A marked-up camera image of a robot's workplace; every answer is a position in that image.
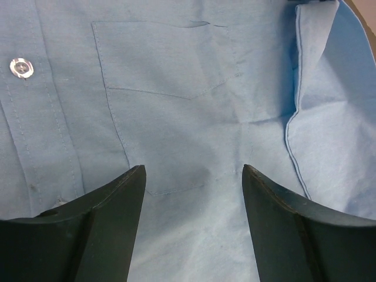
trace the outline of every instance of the shirt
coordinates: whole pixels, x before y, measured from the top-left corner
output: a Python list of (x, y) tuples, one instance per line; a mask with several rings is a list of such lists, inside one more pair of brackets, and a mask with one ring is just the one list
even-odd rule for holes
[(345, 3), (3, 0), (0, 21), (1, 218), (145, 165), (128, 281), (258, 281), (244, 164), (375, 216), (376, 67)]

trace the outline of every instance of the chest pocket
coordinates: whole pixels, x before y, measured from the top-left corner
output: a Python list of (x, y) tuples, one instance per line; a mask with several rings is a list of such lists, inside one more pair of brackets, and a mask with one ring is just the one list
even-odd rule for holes
[(207, 183), (221, 162), (205, 128), (224, 115), (211, 108), (236, 76), (227, 28), (94, 22), (93, 30), (112, 118), (130, 167), (146, 166), (146, 190)]
[(233, 75), (227, 28), (95, 22), (105, 86), (193, 99)]

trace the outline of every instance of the blue fabric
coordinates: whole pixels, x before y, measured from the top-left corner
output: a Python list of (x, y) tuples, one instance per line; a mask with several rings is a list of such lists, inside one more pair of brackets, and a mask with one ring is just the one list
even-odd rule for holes
[(286, 139), (310, 198), (376, 219), (375, 62), (359, 20), (345, 4), (333, 26), (314, 28), (334, 14), (334, 5), (297, 9), (297, 111)]
[[(3, 0), (0, 217), (144, 164), (128, 281), (259, 280), (245, 163), (373, 217), (367, 39), (344, 3), (297, 3)], [(9, 71), (17, 57), (34, 65), (27, 81)]]

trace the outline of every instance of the button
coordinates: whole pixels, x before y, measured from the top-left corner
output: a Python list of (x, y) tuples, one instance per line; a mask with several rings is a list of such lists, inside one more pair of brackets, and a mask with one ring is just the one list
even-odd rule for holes
[(16, 58), (13, 59), (9, 66), (11, 72), (18, 78), (29, 78), (34, 73), (33, 65), (26, 59)]

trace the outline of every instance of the pocket stitching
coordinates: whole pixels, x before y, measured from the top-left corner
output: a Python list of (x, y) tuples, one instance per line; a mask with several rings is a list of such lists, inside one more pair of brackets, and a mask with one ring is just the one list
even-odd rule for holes
[(164, 92), (153, 91), (153, 90), (143, 90), (143, 89), (136, 89), (136, 88), (135, 89), (133, 89), (133, 88), (122, 88), (122, 87), (107, 87), (107, 88), (113, 89), (113, 90), (129, 90), (129, 91), (145, 92), (145, 93), (151, 93), (151, 94), (158, 94), (158, 95), (165, 95), (165, 96), (170, 96), (170, 97), (182, 98), (182, 99), (186, 99), (186, 100), (192, 100), (194, 98), (197, 98), (199, 96), (204, 95), (206, 92), (209, 92), (209, 91), (213, 90), (214, 88), (217, 88), (218, 86), (221, 86), (222, 84), (225, 84), (229, 79), (235, 78), (237, 76), (239, 76), (239, 73), (235, 73), (234, 75), (230, 75), (230, 76), (222, 79), (218, 84), (211, 86), (208, 89), (203, 90), (202, 92), (200, 92), (199, 94), (197, 94), (196, 96), (191, 97), (191, 98), (176, 96), (176, 95), (167, 94), (167, 93), (164, 93)]
[(102, 71), (103, 84), (104, 84), (104, 87), (105, 87), (108, 108), (110, 110), (112, 122), (113, 122), (113, 125), (115, 127), (117, 136), (118, 136), (118, 138), (120, 140), (120, 143), (122, 144), (124, 155), (125, 155), (125, 159), (126, 159), (126, 161), (128, 163), (128, 167), (130, 167), (129, 158), (128, 158), (128, 155), (126, 153), (126, 143), (125, 143), (124, 137), (122, 135), (122, 132), (119, 130), (119, 126), (118, 126), (118, 122), (117, 122), (118, 120), (116, 118), (115, 111), (113, 110), (113, 107), (112, 107), (112, 104), (111, 104), (111, 98), (110, 98), (109, 88), (106, 87), (106, 81), (107, 81), (107, 79), (106, 79), (106, 70), (105, 70), (104, 63), (103, 63), (104, 60), (103, 60), (102, 51), (101, 51), (101, 48), (100, 48), (98, 31), (96, 29), (95, 23), (92, 23), (92, 28), (93, 28), (93, 31), (94, 31), (95, 44), (96, 44), (96, 47), (97, 47), (97, 53), (98, 53), (100, 68), (101, 68), (101, 71)]
[(92, 22), (92, 28), (94, 30), (94, 36), (95, 36), (95, 41), (96, 41), (96, 44), (97, 44), (97, 50), (98, 50), (98, 57), (99, 57), (99, 60), (100, 60), (100, 67), (102, 68), (102, 74), (103, 74), (103, 82), (105, 84), (105, 88), (106, 89), (114, 89), (114, 90), (129, 90), (129, 91), (137, 91), (137, 92), (145, 92), (145, 93), (152, 93), (152, 94), (158, 94), (158, 95), (165, 95), (165, 96), (170, 96), (170, 97), (175, 97), (175, 98), (182, 98), (182, 99), (186, 99), (186, 100), (192, 100), (192, 99), (195, 99), (197, 97), (200, 97), (200, 96), (203, 96), (204, 94), (206, 94), (207, 92), (217, 88), (218, 86), (221, 86), (222, 84), (225, 84), (229, 79), (231, 78), (235, 78), (235, 77), (238, 77), (240, 76), (239, 74), (239, 68), (236, 64), (236, 60), (235, 60), (235, 57), (234, 57), (234, 49), (233, 49), (233, 41), (232, 39), (230, 38), (229, 36), (229, 28), (226, 27), (226, 26), (222, 26), (222, 28), (225, 28), (226, 29), (226, 35), (227, 35), (227, 39), (229, 40), (229, 43), (230, 43), (230, 48), (231, 48), (231, 53), (233, 55), (233, 62), (235, 64), (235, 67), (236, 67), (236, 73), (233, 74), (233, 75), (230, 75), (222, 80), (220, 80), (219, 82), (217, 82), (216, 84), (214, 84), (213, 86), (210, 86), (209, 88), (207, 89), (204, 89), (203, 91), (199, 92), (198, 94), (196, 94), (195, 96), (192, 96), (190, 98), (187, 98), (187, 97), (183, 97), (183, 96), (177, 96), (177, 95), (174, 95), (172, 93), (164, 93), (164, 92), (161, 92), (161, 91), (156, 91), (156, 90), (144, 90), (144, 89), (138, 89), (138, 88), (123, 88), (123, 87), (118, 87), (118, 86), (110, 86), (109, 85), (109, 81), (107, 79), (107, 76), (106, 76), (106, 70), (105, 70), (105, 64), (104, 64), (104, 59), (103, 59), (103, 51), (102, 51), (102, 48), (100, 47), (100, 43), (99, 43), (99, 34), (98, 34), (98, 30), (97, 30), (97, 27), (96, 27), (96, 23), (97, 22)]

